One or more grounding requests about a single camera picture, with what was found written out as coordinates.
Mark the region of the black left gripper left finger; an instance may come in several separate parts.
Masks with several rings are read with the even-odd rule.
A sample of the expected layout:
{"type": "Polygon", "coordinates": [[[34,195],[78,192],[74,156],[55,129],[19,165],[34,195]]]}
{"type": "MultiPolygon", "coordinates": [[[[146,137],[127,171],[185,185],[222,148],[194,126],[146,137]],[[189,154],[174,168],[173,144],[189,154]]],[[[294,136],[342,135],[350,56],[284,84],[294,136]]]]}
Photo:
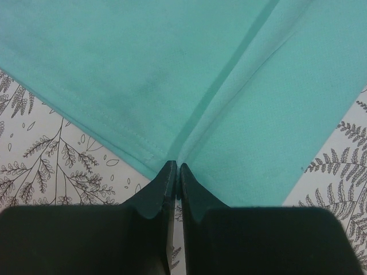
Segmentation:
{"type": "Polygon", "coordinates": [[[2,274],[170,274],[176,163],[119,205],[1,212],[2,274]]]}

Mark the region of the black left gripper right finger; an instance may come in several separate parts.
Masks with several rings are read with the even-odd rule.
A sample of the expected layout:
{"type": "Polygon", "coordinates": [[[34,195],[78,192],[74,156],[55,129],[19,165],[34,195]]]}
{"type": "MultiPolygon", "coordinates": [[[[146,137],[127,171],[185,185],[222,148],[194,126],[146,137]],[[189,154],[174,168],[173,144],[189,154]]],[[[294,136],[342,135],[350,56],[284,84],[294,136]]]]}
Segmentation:
{"type": "Polygon", "coordinates": [[[180,169],[187,274],[352,274],[336,217],[316,207],[229,207],[180,169]]]}

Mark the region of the mint green t-shirt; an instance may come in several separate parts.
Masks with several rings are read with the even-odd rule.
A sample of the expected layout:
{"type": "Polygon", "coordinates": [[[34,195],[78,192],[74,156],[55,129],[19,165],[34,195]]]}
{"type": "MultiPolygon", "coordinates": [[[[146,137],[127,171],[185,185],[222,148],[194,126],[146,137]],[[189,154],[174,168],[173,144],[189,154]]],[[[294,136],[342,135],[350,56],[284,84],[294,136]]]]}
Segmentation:
{"type": "Polygon", "coordinates": [[[280,205],[366,84],[366,2],[2,1],[1,69],[148,178],[280,205]]]}

